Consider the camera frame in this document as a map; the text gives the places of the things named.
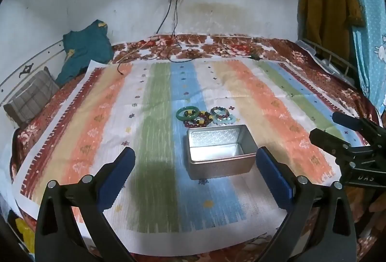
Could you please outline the grey checked pillow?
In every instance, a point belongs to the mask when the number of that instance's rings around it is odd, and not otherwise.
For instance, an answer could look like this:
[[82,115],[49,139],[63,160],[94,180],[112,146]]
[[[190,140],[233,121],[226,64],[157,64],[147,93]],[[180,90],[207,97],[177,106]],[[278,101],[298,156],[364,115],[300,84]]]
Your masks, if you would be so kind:
[[45,66],[29,79],[3,106],[17,126],[29,124],[58,92],[59,86]]

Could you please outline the mustard brown hanging garment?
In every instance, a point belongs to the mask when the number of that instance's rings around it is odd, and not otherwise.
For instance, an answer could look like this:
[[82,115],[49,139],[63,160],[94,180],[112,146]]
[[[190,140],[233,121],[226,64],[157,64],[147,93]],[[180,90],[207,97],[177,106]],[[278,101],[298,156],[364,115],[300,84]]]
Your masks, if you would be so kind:
[[353,27],[363,27],[364,18],[358,0],[300,0],[302,37],[336,54],[333,63],[340,66],[351,52]]

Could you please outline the striped colourful cloth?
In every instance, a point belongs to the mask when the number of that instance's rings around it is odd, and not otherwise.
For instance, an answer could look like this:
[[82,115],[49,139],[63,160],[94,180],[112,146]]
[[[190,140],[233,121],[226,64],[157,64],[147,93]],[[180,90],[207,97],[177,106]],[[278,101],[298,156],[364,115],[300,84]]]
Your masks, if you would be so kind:
[[[196,106],[199,116],[175,114]],[[135,151],[133,173],[106,218],[139,259],[252,261],[273,236],[285,212],[256,167],[237,176],[192,180],[187,171],[190,128],[246,125],[296,175],[315,184],[340,176],[333,156],[312,145],[322,129],[353,146],[356,132],[332,121],[354,114],[286,62],[201,59],[187,63],[133,62],[121,68],[91,64],[41,137],[22,138],[26,158],[14,178],[20,209],[36,218],[46,184],[78,182]]]

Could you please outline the metal bed rail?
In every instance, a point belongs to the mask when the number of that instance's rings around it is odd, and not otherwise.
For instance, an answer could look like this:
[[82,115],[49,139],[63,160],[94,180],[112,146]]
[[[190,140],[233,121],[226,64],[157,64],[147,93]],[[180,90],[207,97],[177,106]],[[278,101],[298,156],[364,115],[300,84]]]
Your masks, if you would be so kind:
[[[337,54],[334,52],[327,50],[320,46],[317,43],[314,43],[310,40],[303,39],[303,40],[297,40],[296,44],[305,50],[311,58],[327,73],[330,75],[333,75],[333,77],[338,78],[342,80],[343,82],[346,82],[349,85],[354,86],[355,85],[355,80],[351,77],[348,76],[348,72],[352,70],[353,72],[357,73],[357,68],[353,66],[351,63],[348,61],[342,59],[339,57]],[[322,53],[327,54],[328,58],[327,59],[319,59],[317,57],[318,51],[321,51]],[[343,64],[344,66],[344,71],[340,71],[336,66],[333,65],[332,60],[336,59],[340,63]]]

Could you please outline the green jade bangle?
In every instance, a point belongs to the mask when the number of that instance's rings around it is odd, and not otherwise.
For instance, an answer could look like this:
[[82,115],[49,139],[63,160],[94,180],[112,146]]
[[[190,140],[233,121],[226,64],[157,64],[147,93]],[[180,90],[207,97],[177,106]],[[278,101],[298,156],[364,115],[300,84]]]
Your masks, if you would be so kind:
[[185,122],[185,121],[192,121],[196,119],[199,116],[199,114],[200,114],[200,110],[196,106],[185,106],[178,109],[178,111],[175,114],[175,117],[179,121]]

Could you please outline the teal garment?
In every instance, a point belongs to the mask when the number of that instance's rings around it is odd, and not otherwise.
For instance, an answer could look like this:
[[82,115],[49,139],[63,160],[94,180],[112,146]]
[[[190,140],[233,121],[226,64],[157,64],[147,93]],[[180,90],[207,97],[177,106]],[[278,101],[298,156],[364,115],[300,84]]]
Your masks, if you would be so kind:
[[90,61],[107,64],[113,58],[114,51],[107,31],[107,24],[97,19],[83,30],[63,35],[66,59],[56,78],[58,86],[64,86],[86,71]]

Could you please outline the blue cartoon curtain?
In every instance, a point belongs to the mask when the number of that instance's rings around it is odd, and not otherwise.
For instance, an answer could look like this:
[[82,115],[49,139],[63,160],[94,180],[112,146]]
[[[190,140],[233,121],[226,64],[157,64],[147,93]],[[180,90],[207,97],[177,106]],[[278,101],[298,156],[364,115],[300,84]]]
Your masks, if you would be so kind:
[[379,113],[385,110],[385,0],[358,0],[363,27],[353,28],[360,87]]

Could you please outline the silver metal tin box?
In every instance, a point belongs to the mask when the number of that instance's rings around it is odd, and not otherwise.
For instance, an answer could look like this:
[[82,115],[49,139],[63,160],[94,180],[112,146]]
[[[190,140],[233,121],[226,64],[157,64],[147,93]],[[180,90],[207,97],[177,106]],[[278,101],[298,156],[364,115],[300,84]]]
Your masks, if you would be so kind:
[[248,173],[258,150],[246,125],[190,128],[186,145],[187,171],[193,180]]

